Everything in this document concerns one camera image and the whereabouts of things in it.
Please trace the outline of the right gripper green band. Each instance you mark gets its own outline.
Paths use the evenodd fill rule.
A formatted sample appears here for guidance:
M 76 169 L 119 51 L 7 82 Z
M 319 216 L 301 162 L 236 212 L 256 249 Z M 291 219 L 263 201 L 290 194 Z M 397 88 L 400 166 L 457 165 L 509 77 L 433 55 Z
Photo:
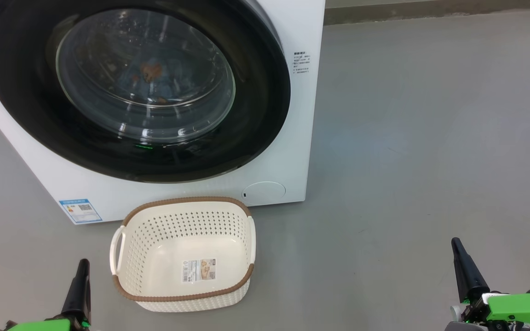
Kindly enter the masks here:
M 458 237 L 451 239 L 459 301 L 447 331 L 530 331 L 530 293 L 489 293 L 484 277 Z

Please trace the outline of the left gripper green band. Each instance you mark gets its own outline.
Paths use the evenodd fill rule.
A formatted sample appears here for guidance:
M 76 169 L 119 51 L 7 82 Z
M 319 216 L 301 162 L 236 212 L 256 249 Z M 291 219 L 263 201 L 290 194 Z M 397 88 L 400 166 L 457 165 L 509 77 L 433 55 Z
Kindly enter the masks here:
M 79 261 L 75 277 L 71 281 L 65 298 L 61 315 L 65 318 L 49 318 L 24 323 L 9 320 L 0 331 L 90 331 L 90 262 L 86 258 L 82 258 Z

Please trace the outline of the black round glass washer door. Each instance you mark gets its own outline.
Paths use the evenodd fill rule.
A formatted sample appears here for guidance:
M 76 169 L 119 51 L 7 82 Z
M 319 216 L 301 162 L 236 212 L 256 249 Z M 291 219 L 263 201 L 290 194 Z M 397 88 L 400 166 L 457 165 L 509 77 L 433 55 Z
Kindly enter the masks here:
M 131 74 L 165 64 L 168 105 Z M 288 117 L 280 40 L 246 0 L 0 0 L 0 103 L 32 138 L 91 171 L 194 182 L 263 153 Z

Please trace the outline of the blue garment orange print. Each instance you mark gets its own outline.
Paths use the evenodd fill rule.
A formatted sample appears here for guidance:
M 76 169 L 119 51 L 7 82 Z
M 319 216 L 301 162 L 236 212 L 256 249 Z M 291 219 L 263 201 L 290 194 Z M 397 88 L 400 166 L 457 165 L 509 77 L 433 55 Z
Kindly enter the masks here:
M 129 88 L 134 99 L 146 104 L 168 105 L 175 93 L 167 66 L 154 58 L 139 64 L 138 73 L 131 74 Z

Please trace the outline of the white front-load washing machine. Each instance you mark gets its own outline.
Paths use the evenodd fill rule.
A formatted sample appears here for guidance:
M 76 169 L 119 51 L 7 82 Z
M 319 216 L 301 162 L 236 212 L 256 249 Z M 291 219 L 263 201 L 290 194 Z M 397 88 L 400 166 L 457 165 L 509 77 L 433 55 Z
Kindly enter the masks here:
M 288 116 L 271 145 L 233 171 L 182 183 L 131 182 L 103 175 L 47 149 L 8 115 L 0 103 L 0 131 L 69 220 L 71 218 L 59 205 L 60 200 L 88 199 L 101 216 L 101 222 L 123 220 L 135 207 L 156 200 L 215 196 L 244 203 L 242 191 L 258 182 L 277 182 L 285 186 L 281 203 L 305 200 L 325 0 L 246 2 L 256 4 L 257 12 L 265 17 L 267 26 L 281 42 L 290 75 L 291 96 Z M 311 55 L 308 73 L 292 73 L 293 53 L 298 51 Z

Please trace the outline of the blue energy label sticker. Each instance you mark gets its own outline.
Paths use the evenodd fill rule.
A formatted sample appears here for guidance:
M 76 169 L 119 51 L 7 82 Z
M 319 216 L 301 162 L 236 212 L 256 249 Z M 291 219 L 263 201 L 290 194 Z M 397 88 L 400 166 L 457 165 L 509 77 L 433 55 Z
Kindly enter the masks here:
M 88 199 L 60 200 L 59 205 L 75 224 L 98 223 L 101 216 Z

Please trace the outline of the basket product label sticker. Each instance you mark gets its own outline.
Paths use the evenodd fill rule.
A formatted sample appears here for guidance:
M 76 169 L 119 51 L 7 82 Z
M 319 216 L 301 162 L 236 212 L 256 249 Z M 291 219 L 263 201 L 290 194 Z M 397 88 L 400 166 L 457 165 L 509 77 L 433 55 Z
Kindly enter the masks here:
M 199 281 L 212 281 L 217 279 L 217 259 L 200 258 L 197 260 L 182 261 L 182 283 L 197 283 Z

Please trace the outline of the cream perforated basket brown rim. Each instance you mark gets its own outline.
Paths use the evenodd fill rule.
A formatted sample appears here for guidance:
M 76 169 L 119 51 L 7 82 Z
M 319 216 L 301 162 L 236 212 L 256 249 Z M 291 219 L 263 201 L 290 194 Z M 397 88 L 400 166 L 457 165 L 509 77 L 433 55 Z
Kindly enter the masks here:
M 217 259 L 217 279 L 182 283 L 184 260 Z M 242 202 L 225 197 L 160 200 L 134 209 L 110 245 L 118 292 L 152 312 L 225 308 L 249 290 L 256 228 Z

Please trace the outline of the round drain filter cover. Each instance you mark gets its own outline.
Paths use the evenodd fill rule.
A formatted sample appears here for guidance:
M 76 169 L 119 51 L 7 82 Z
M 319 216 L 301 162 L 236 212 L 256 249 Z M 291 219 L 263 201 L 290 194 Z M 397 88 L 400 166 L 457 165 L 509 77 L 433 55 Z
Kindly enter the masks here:
M 242 191 L 242 200 L 246 205 L 277 205 L 286 193 L 285 186 L 277 182 L 258 182 Z

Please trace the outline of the printed warning text label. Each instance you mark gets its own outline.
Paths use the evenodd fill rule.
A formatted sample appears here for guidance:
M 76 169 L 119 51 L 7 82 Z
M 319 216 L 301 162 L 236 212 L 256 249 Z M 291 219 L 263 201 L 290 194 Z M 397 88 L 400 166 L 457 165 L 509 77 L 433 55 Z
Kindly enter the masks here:
M 293 53 L 292 73 L 305 74 L 310 71 L 311 55 L 307 51 L 298 51 Z

